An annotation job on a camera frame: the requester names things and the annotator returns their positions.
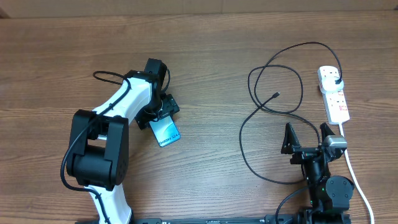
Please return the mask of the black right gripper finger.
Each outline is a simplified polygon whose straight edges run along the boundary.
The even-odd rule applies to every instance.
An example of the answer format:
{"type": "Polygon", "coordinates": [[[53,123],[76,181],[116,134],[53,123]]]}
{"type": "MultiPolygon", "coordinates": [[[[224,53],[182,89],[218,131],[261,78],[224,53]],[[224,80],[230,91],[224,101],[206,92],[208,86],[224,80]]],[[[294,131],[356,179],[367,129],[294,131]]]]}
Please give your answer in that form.
{"type": "Polygon", "coordinates": [[[320,129],[323,141],[326,139],[327,136],[335,135],[334,132],[330,129],[329,125],[327,125],[326,123],[322,123],[320,125],[320,129]]]}
{"type": "Polygon", "coordinates": [[[300,142],[291,123],[285,125],[285,135],[282,143],[282,154],[294,154],[301,148],[300,142]]]}

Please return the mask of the blue Samsung Galaxy smartphone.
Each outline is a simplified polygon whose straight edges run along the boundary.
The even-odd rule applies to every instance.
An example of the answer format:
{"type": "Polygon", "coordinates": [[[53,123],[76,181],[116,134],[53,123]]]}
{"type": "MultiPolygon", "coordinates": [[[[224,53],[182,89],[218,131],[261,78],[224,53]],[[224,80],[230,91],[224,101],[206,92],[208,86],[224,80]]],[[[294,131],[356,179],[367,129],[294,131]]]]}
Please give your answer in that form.
{"type": "Polygon", "coordinates": [[[168,146],[181,138],[171,116],[158,121],[150,121],[149,124],[160,147],[168,146]]]}

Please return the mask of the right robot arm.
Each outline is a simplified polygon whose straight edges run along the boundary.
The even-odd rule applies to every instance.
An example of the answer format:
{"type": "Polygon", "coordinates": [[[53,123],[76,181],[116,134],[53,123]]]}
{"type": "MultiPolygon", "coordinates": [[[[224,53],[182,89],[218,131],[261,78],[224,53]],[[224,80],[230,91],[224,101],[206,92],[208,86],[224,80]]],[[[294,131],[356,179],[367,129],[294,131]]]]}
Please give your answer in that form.
{"type": "Polygon", "coordinates": [[[307,186],[286,197],[308,191],[310,207],[301,208],[294,215],[280,215],[282,203],[275,212],[279,223],[350,223],[349,201],[353,196],[354,183],[346,177],[331,175],[328,164],[339,159],[347,149],[347,141],[335,134],[326,123],[321,124],[322,143],[317,147],[302,147],[290,123],[285,125],[281,153],[290,154],[291,164],[302,166],[307,186]]]}

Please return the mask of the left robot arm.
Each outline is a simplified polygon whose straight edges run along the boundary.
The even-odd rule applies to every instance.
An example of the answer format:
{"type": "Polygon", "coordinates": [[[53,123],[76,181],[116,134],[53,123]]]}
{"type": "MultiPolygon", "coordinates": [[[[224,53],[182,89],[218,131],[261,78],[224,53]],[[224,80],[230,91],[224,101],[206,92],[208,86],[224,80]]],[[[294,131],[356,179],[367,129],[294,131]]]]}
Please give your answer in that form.
{"type": "Polygon", "coordinates": [[[129,126],[151,128],[160,147],[181,138],[172,117],[180,108],[167,94],[170,71],[149,58],[143,71],[120,76],[119,90],[95,109],[78,110],[72,119],[68,149],[60,167],[63,185],[88,192],[97,223],[134,223],[123,180],[129,166],[129,126]]]}

